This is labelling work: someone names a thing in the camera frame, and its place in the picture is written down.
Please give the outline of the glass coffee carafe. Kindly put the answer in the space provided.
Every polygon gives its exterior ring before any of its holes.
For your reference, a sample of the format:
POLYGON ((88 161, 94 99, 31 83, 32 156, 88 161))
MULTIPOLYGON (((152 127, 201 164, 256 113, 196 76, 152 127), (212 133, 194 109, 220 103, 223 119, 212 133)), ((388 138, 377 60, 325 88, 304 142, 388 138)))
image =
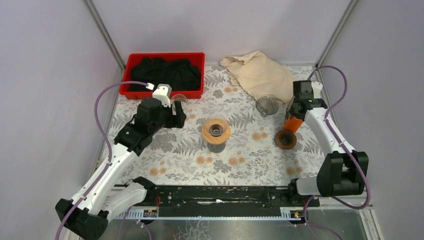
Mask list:
POLYGON ((211 142, 207 143, 207 148, 209 151, 211 151, 212 153, 220 153, 222 152, 226 147, 226 142, 222 142, 220 144, 213 144, 211 142))

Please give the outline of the light wooden ring holder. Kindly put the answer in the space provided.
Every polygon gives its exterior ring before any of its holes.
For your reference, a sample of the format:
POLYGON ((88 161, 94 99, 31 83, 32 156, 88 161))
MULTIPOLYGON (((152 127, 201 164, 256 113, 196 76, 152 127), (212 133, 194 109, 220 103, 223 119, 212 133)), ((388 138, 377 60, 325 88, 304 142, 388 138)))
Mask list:
POLYGON ((207 143, 210 142, 210 143, 213 143, 213 144, 220 144, 222 142, 226 142, 229 139, 230 134, 231 134, 230 125, 223 135, 218 136, 218 137, 214 137, 214 136, 211 136, 209 133, 207 133, 206 129, 204 128, 205 122, 207 120, 204 121, 202 129, 201 129, 202 136, 206 140, 206 142, 207 143))

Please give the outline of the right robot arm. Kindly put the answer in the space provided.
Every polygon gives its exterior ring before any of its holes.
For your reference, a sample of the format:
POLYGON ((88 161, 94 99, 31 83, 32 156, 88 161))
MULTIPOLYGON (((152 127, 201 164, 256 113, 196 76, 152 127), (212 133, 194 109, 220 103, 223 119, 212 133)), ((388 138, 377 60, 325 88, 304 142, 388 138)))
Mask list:
POLYGON ((325 159, 313 177, 293 180, 287 201, 301 205, 307 196, 354 196, 363 193, 369 158, 348 143, 328 114, 328 106, 320 98, 321 90, 310 80, 293 82, 293 97, 287 107, 284 130, 295 133, 306 124, 315 135, 325 159))

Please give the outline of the orange coffee filter box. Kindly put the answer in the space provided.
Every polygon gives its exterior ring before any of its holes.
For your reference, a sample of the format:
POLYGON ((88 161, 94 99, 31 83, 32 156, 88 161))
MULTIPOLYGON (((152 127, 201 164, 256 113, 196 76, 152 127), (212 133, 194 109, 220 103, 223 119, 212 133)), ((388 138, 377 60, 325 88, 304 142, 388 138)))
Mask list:
POLYGON ((290 100, 287 108, 286 108, 286 113, 285 113, 285 118, 284 118, 284 125, 283 125, 283 129, 290 131, 292 133, 295 133, 303 124, 303 120, 301 119, 297 119, 295 116, 290 114, 290 109, 293 105, 294 102, 294 96, 292 97, 292 99, 290 100))

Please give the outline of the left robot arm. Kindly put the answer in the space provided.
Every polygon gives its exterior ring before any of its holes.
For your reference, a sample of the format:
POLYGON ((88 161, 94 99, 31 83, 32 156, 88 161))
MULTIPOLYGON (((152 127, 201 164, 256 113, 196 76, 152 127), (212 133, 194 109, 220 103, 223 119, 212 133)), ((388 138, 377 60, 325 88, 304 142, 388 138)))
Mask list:
POLYGON ((107 195, 122 172, 152 143, 162 128, 181 129, 187 118, 182 103, 163 105, 159 99, 145 98, 136 114, 118 132, 114 143, 107 143, 108 157, 71 199, 61 198, 55 211, 65 227, 84 240, 98 240, 109 222, 136 203, 152 204, 155 192, 139 183, 130 184, 107 201, 107 195))

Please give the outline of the clear glass dripper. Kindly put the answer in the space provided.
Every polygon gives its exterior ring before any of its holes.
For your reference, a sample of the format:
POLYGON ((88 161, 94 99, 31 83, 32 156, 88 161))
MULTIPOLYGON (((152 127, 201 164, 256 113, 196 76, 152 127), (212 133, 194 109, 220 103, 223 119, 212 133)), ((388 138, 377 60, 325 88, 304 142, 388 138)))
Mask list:
POLYGON ((227 131, 229 123, 224 118, 212 117, 205 122, 204 128, 211 136, 219 137, 227 131))

